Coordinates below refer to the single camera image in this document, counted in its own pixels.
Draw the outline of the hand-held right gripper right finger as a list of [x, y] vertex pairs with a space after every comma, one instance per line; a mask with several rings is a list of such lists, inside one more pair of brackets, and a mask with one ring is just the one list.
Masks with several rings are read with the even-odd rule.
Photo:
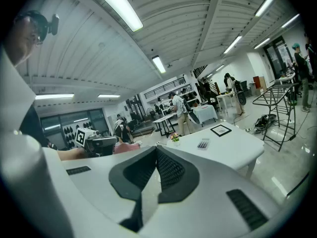
[[200, 173], [196, 166], [172, 153], [170, 148], [157, 147], [156, 168], [161, 183], [159, 204], [181, 202], [199, 185]]

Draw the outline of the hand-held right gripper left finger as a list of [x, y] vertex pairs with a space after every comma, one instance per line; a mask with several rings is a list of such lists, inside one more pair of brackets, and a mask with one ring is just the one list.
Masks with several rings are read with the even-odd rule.
[[143, 227], [142, 191], [156, 169], [156, 161], [157, 148], [153, 146], [115, 165], [108, 175], [108, 180], [117, 194], [135, 202], [132, 214], [122, 220], [120, 225], [136, 233]]

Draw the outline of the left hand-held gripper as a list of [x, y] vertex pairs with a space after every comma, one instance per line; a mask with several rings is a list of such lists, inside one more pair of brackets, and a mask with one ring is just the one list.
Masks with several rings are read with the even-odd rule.
[[[105, 137], [105, 146], [114, 146], [119, 141], [117, 136]], [[98, 130], [77, 128], [75, 143], [83, 148], [85, 157], [101, 157], [105, 155], [103, 136]]]

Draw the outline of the grey calculator with purple keys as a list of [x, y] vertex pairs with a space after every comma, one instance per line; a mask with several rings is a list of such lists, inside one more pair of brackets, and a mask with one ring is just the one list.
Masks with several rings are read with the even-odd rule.
[[210, 139], [209, 138], [203, 138], [199, 144], [197, 145], [197, 148], [200, 150], [206, 150], [209, 146]]

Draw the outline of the person's left forearm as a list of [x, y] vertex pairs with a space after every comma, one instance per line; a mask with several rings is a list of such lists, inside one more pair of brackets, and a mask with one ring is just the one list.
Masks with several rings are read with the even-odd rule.
[[57, 150], [58, 156], [62, 161], [68, 160], [77, 160], [77, 159], [84, 159], [86, 158], [85, 150], [83, 147], [74, 148], [71, 150], [63, 151]]

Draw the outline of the pink cloth-covered chair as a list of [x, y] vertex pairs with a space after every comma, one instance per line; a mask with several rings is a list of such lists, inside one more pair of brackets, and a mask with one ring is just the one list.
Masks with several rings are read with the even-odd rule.
[[138, 149], [140, 149], [140, 145], [138, 143], [134, 143], [134, 144], [121, 143], [115, 146], [113, 154], [120, 154], [120, 153], [138, 150]]

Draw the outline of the white desk with black legs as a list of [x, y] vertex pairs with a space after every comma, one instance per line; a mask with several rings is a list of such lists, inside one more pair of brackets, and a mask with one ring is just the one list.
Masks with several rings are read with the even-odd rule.
[[176, 113], [171, 113], [153, 121], [153, 124], [157, 127], [157, 131], [160, 132], [161, 136], [168, 138], [172, 133], [176, 132], [171, 122], [171, 119], [175, 116]]

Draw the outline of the table with white cloth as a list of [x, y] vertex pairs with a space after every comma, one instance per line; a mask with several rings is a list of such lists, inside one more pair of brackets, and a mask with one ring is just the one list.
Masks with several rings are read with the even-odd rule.
[[216, 111], [212, 105], [197, 106], [193, 108], [193, 112], [202, 126], [203, 123], [208, 120], [212, 119], [216, 121], [218, 119]]

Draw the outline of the black balcony railing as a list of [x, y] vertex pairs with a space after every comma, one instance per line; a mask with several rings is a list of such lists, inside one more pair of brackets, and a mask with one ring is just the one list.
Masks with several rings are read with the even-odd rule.
[[155, 88], [155, 89], [153, 89], [151, 91], [146, 92], [144, 94], [144, 96], [145, 96], [146, 99], [149, 99], [149, 98], [151, 98], [153, 96], [156, 96], [156, 95], [161, 94], [161, 93], [163, 93], [163, 92], [165, 92], [167, 90], [170, 90], [173, 87], [180, 86], [180, 85], [185, 84], [185, 83], [186, 83], [186, 80], [184, 79], [184, 77], [181, 77], [181, 78], [178, 78], [178, 79], [176, 79], [174, 81], [166, 83], [166, 84], [164, 84], [164, 85], [162, 85], [160, 87], [157, 87], [157, 88]]

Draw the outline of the white shelf unit with items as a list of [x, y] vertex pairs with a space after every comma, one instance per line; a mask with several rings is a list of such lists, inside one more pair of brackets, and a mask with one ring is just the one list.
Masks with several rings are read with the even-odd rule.
[[192, 105], [197, 100], [197, 92], [191, 84], [182, 84], [167, 90], [157, 96], [157, 106], [164, 115], [172, 113], [172, 100], [168, 97], [170, 92], [174, 92], [177, 96], [185, 99], [189, 105]]

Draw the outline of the small white table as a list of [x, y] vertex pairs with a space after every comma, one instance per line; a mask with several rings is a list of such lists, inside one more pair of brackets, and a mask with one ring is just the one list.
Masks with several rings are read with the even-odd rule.
[[233, 107], [233, 97], [234, 97], [233, 92], [228, 92], [225, 94], [218, 95], [216, 99], [218, 101], [219, 110], [224, 111], [225, 113], [228, 113], [227, 100], [230, 101], [230, 104]]

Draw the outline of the black metal staircase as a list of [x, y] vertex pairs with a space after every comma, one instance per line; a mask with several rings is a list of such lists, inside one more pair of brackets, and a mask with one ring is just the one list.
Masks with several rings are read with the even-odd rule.
[[206, 90], [206, 87], [204, 86], [204, 81], [202, 78], [206, 78], [206, 81], [209, 84], [209, 88], [211, 90], [211, 94], [213, 96], [218, 96], [219, 91], [218, 91], [217, 84], [210, 81], [209, 76], [203, 76], [203, 73], [205, 72], [206, 68], [207, 68], [207, 65], [200, 66], [200, 67], [194, 69], [194, 76], [197, 79], [198, 85], [203, 93], [205, 93], [207, 90]]

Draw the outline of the red-brown cabinet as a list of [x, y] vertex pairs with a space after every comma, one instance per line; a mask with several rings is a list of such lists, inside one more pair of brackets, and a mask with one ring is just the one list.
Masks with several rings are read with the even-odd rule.
[[261, 88], [264, 91], [266, 90], [266, 83], [265, 83], [265, 79], [263, 76], [255, 76], [255, 77], [253, 77], [253, 81], [254, 81], [257, 89]]

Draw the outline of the metal drying rack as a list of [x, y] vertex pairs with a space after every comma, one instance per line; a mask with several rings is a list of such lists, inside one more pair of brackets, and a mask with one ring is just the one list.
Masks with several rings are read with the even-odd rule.
[[274, 123], [260, 133], [263, 141], [277, 144], [279, 150], [285, 142], [296, 137], [296, 86], [296, 83], [273, 85], [252, 101], [253, 105], [267, 111], [264, 115], [276, 115]]

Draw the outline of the black picture frame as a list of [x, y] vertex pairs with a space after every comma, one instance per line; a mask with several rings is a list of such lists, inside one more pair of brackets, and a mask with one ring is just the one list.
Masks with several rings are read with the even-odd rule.
[[216, 134], [218, 137], [222, 137], [228, 133], [230, 133], [232, 130], [223, 126], [223, 125], [218, 125], [210, 129], [214, 134]]

